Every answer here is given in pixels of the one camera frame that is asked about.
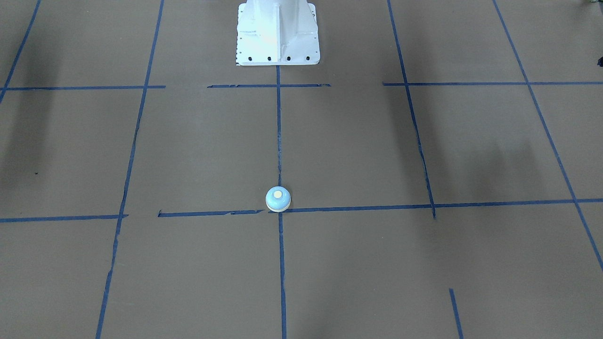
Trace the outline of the light blue desk bell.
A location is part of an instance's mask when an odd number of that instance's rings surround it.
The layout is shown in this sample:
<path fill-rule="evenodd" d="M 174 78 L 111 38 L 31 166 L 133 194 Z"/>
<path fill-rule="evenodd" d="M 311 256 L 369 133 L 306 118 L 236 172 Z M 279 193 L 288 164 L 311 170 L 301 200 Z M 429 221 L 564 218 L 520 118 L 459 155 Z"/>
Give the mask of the light blue desk bell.
<path fill-rule="evenodd" d="M 284 212 L 292 202 L 292 197 L 288 189 L 282 186 L 272 187 L 265 195 L 267 208 L 273 212 Z"/>

